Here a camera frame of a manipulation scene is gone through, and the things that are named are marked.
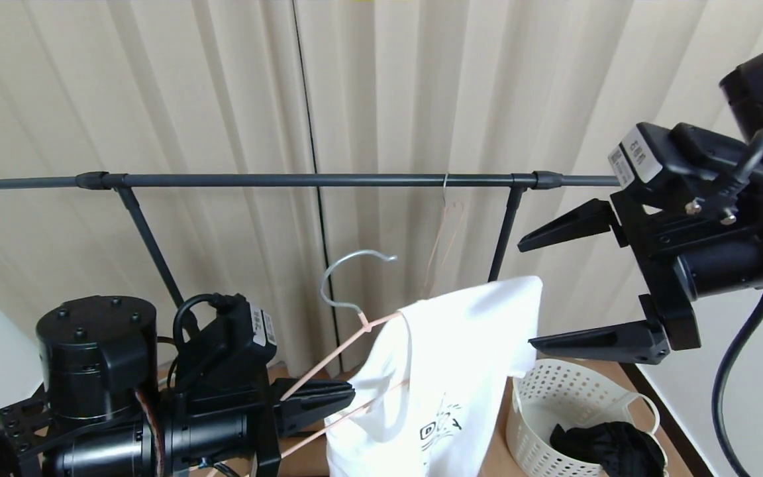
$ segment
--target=silver hanger hook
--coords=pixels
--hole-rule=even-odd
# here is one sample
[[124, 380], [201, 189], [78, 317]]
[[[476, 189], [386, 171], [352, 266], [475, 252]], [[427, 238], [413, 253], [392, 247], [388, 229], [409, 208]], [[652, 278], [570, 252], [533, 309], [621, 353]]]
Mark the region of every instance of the silver hanger hook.
[[385, 262], [393, 262], [397, 259], [396, 256], [386, 256], [385, 254], [382, 254], [381, 252], [377, 252], [375, 250], [357, 250], [352, 252], [351, 254], [347, 254], [347, 256], [341, 257], [340, 260], [337, 260], [337, 262], [334, 262], [329, 266], [329, 268], [326, 269], [326, 272], [323, 274], [323, 278], [320, 281], [320, 296], [322, 297], [323, 301], [328, 303], [331, 306], [341, 306], [345, 308], [352, 308], [352, 310], [355, 310], [358, 312], [358, 314], [363, 315], [364, 312], [361, 311], [360, 306], [355, 305], [354, 303], [348, 303], [345, 301], [331, 301], [331, 299], [326, 296], [326, 284], [328, 283], [328, 278], [331, 275], [331, 272], [334, 272], [334, 269], [337, 268], [337, 266], [340, 266], [343, 262], [346, 262], [346, 260], [349, 260], [351, 258], [357, 257], [357, 256], [375, 256], [378, 258], [381, 258], [382, 260], [385, 260]]
[[446, 207], [446, 181], [449, 178], [449, 173], [447, 172], [445, 176], [443, 176], [443, 206]]

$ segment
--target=laundry basket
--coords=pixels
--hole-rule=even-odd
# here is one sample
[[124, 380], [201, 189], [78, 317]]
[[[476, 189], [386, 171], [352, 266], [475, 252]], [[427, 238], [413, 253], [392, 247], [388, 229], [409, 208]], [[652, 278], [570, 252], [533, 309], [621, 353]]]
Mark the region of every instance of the laundry basket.
[[653, 411], [655, 421], [648, 431], [653, 435], [660, 416], [647, 396], [630, 392], [585, 366], [537, 360], [526, 377], [514, 378], [512, 410], [505, 427], [508, 448], [529, 477], [599, 476], [602, 466], [557, 452], [549, 446], [549, 437], [555, 425], [564, 429], [612, 421], [634, 425], [628, 407], [636, 399], [643, 399]]

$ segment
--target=bolt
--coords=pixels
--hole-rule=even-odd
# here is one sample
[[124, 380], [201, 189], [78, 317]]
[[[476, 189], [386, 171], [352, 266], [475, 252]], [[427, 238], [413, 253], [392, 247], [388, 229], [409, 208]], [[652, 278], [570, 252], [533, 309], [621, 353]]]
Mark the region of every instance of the bolt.
[[699, 202], [694, 199], [691, 200], [688, 203], [685, 203], [685, 213], [688, 215], [696, 215], [699, 214], [699, 212], [702, 212], [702, 205], [699, 204]]

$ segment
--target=brown floor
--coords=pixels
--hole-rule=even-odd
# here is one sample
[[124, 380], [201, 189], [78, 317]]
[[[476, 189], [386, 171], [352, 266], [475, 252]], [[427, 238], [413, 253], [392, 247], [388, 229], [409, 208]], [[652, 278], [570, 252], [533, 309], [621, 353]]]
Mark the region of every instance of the brown floor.
[[[587, 360], [587, 362], [581, 362], [584, 366], [594, 369], [597, 372], [601, 372], [606, 377], [610, 378], [615, 383], [620, 384], [628, 390], [635, 390], [629, 378], [620, 368], [620, 365], [614, 362], [596, 362], [595, 360]], [[272, 378], [285, 377], [284, 370], [276, 370], [272, 372]], [[505, 422], [508, 419], [509, 406], [511, 405], [511, 381], [505, 387], [505, 396], [503, 396], [503, 404], [499, 410], [499, 416], [497, 416], [496, 429], [493, 432], [493, 438], [491, 439], [490, 447], [485, 455], [484, 463], [482, 464], [482, 471], [479, 473], [479, 477], [526, 477], [526, 474], [517, 466], [514, 462], [511, 453], [508, 451], [508, 447], [505, 446]], [[630, 407], [632, 415], [635, 419], [636, 425], [640, 429], [649, 429], [653, 423], [653, 414], [642, 402], [636, 401], [632, 407]], [[312, 429], [320, 429], [320, 425], [312, 426]], [[669, 461], [667, 471], [670, 473], [670, 477], [690, 477], [691, 473], [687, 469], [684, 460], [679, 456], [673, 447], [672, 442], [667, 437], [667, 434], [663, 429], [655, 434], [661, 443], [661, 447], [664, 448], [665, 453]], [[282, 449], [287, 449], [299, 439], [285, 439], [281, 442]], [[234, 459], [230, 461], [231, 468], [235, 469], [237, 473], [246, 475], [249, 472], [249, 462], [245, 459]], [[208, 474], [206, 470], [197, 470], [191, 472], [194, 477], [204, 477]], [[295, 452], [293, 455], [288, 456], [281, 463], [281, 472], [279, 475], [285, 475], [290, 477], [320, 477], [328, 475], [328, 465], [326, 462], [326, 438], [320, 437], [316, 441], [311, 442], [308, 446]]]

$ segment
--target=black metal rod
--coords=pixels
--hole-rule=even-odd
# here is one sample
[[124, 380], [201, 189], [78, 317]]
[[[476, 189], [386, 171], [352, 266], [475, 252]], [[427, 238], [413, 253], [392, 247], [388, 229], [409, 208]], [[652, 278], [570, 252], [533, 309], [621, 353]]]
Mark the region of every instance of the black metal rod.
[[499, 230], [499, 240], [496, 242], [496, 250], [493, 251], [493, 262], [490, 266], [490, 274], [487, 275], [489, 282], [495, 282], [499, 278], [499, 269], [502, 268], [502, 260], [505, 259], [505, 250], [508, 248], [508, 240], [511, 238], [511, 229], [514, 227], [514, 219], [517, 217], [517, 209], [520, 208], [520, 199], [526, 192], [525, 187], [512, 187], [508, 193], [508, 202], [505, 204], [505, 217], [502, 219], [502, 229]]
[[[149, 224], [146, 222], [146, 216], [143, 215], [143, 211], [140, 209], [140, 202], [137, 201], [134, 191], [127, 187], [120, 187], [117, 190], [119, 199], [122, 199], [122, 203], [125, 205], [125, 209], [131, 214], [131, 220], [134, 221], [134, 226], [137, 227], [137, 232], [140, 233], [140, 238], [143, 239], [143, 244], [146, 245], [146, 250], [149, 251], [149, 256], [152, 257], [152, 261], [155, 262], [155, 268], [158, 269], [158, 274], [161, 275], [161, 280], [164, 281], [164, 285], [167, 287], [172, 301], [175, 303], [176, 308], [180, 307], [184, 303], [184, 298], [181, 296], [181, 290], [178, 290], [176, 279], [173, 278], [172, 272], [170, 272], [170, 266], [167, 265], [164, 254], [161, 253], [158, 248], [158, 241], [155, 240], [155, 236], [152, 234], [152, 229], [149, 229]], [[199, 332], [199, 326], [196, 324], [195, 318], [187, 318], [184, 321], [184, 329], [187, 334], [193, 336]]]
[[[119, 174], [104, 179], [112, 187], [617, 187], [614, 176], [548, 174], [549, 184], [532, 174]], [[118, 181], [109, 184], [110, 178]], [[79, 187], [77, 178], [0, 179], [0, 189]]]

